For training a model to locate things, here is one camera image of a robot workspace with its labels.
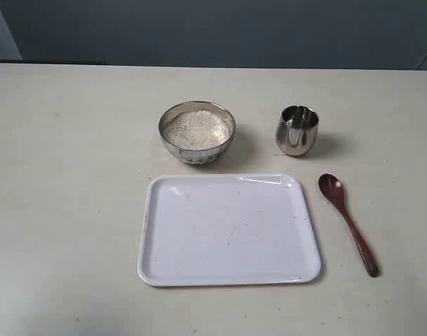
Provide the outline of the dark red wooden spoon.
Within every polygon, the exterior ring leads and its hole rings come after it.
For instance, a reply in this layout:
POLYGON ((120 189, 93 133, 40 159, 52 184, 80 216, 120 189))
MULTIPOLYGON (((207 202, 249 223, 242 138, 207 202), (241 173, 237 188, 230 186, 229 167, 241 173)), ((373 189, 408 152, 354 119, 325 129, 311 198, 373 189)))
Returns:
POLYGON ((318 186, 323 196, 346 221, 368 275, 373 278, 378 277, 379 267, 376 258, 347 211, 342 182, 332 174, 322 174, 318 179, 318 186))

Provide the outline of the steel bowl of rice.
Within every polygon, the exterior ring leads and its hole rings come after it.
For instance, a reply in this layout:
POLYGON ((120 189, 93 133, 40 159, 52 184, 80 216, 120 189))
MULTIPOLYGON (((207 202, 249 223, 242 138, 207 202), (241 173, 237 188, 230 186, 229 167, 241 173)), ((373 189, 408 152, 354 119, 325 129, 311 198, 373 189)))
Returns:
POLYGON ((189 165, 213 162, 235 137, 235 118, 226 108, 208 101, 177 104, 161 116, 158 131, 164 147, 189 165))

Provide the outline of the steel cup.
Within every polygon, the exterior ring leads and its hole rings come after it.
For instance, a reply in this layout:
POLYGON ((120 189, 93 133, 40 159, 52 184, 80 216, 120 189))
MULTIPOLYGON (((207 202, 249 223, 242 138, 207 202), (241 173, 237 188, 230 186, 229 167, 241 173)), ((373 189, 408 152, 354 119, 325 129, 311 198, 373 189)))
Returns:
POLYGON ((318 128, 319 116, 314 110, 301 105, 288 106, 281 112, 276 144, 285 155, 305 155, 315 144, 318 128))

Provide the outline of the white plastic tray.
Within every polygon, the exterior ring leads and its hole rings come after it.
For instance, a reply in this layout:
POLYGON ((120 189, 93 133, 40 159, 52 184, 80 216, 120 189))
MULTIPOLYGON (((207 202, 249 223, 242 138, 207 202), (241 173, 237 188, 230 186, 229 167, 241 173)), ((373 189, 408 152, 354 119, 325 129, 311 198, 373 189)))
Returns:
POLYGON ((147 189, 137 272, 154 287, 303 284, 321 257, 287 174, 161 176, 147 189))

